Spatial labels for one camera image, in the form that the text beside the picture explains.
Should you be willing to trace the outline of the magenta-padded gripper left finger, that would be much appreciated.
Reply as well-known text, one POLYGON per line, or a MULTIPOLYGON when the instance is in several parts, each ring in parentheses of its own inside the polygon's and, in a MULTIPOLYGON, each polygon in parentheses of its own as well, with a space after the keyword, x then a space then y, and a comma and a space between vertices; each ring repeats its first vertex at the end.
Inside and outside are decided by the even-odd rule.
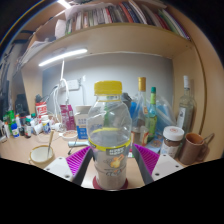
POLYGON ((92 151, 87 146, 67 158, 58 157, 45 168, 45 171, 79 186, 92 186, 95 177, 92 151))

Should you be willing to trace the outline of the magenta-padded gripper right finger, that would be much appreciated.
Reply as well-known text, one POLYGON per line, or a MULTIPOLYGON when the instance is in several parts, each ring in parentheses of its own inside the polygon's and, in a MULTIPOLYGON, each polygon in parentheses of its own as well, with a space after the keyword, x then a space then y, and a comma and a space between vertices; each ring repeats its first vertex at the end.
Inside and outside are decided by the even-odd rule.
POLYGON ((132 154, 138 164, 145 185, 183 168, 182 165, 168 154, 159 155, 137 144, 132 146, 132 154))

